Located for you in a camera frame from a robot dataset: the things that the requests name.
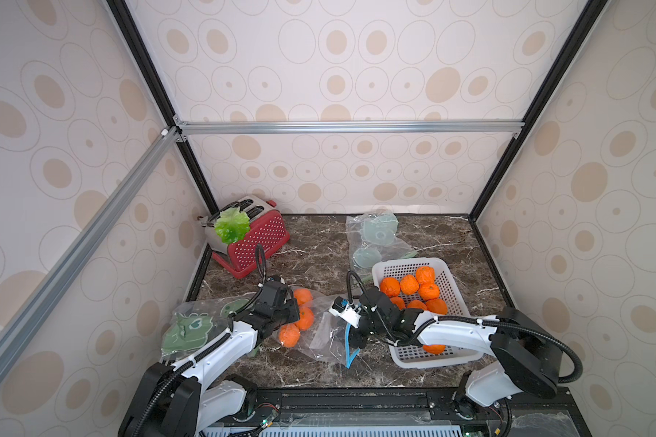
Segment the orange fruit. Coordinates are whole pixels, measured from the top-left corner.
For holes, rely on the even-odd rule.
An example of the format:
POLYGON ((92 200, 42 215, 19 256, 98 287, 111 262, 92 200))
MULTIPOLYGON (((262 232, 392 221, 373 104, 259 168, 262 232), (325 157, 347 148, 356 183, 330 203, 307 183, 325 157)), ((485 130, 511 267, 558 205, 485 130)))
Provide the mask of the orange fruit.
POLYGON ((401 293, 400 281, 395 278, 383 278, 379 290, 388 298, 398 297, 401 293))
POLYGON ((447 315, 448 314, 448 305, 444 300, 441 299, 433 299, 433 300, 427 300, 426 305, 428 307, 428 310, 430 312, 433 312, 435 314, 439 315, 447 315))
POLYGON ((440 298, 440 289, 434 282, 428 282, 420 286, 418 294, 423 302, 428 302, 440 298))
POLYGON ((420 285, 430 284, 436 281, 437 273, 430 266, 422 266, 415 272, 415 278, 420 285))
POLYGON ((440 355, 446 351, 448 347, 446 345, 427 345, 423 346, 422 349, 432 355, 440 355))
POLYGON ((400 285, 401 292, 406 296, 414 295, 420 289, 420 283, 418 282, 417 278, 413 275, 404 276, 400 280, 399 285, 400 285))
POLYGON ((406 307, 408 309, 418 309, 418 310, 422 310, 422 311, 427 311, 428 310, 427 305, 424 302, 421 302, 421 300, 412 300, 411 302, 409 302, 406 305, 406 307))
POLYGON ((405 301, 404 301, 402 298, 400 298, 400 297, 392 297, 392 298, 390 299, 390 302, 392 302, 393 304, 395 304, 395 306, 397 306, 397 308, 399 309, 399 311, 402 311, 402 310, 406 309, 406 303, 405 303, 405 301))

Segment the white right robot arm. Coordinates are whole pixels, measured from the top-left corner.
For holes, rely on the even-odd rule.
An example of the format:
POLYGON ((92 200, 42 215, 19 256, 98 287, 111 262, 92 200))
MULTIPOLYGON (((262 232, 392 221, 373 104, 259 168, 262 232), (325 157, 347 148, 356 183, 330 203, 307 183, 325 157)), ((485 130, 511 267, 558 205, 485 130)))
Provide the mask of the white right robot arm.
POLYGON ((372 288, 357 302, 336 300, 333 311, 346 322, 347 341, 357 349, 375 338, 394 347, 446 346, 494 357, 487 367, 466 373, 457 386, 452 403, 463 418, 518 393, 552 399, 561 384, 582 375, 583 364, 572 348, 513 308, 482 318, 401 310, 372 288))

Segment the blue-seal zip-top bag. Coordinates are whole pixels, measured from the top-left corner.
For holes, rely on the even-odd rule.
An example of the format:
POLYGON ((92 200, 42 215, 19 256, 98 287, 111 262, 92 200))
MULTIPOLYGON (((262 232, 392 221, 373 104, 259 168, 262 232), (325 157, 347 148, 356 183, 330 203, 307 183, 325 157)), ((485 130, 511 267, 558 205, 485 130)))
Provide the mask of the blue-seal zip-top bag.
POLYGON ((352 326, 330 313, 340 295, 323 295, 304 287, 291 286, 299 305, 300 320, 280 327, 273 338, 285 349, 299 351, 307 357, 328 363, 338 363, 349 369, 360 353, 350 343, 352 326))

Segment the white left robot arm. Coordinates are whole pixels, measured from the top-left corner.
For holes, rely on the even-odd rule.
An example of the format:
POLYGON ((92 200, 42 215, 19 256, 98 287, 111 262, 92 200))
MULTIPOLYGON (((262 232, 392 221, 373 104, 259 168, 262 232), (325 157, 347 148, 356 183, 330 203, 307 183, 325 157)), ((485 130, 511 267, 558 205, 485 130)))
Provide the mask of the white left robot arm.
POLYGON ((251 385, 213 383, 280 327, 300 319, 292 289, 278 275, 259 286, 246 308, 199 351, 171 365, 147 369, 127 409, 119 436, 197 436, 220 419, 239 413, 251 385))

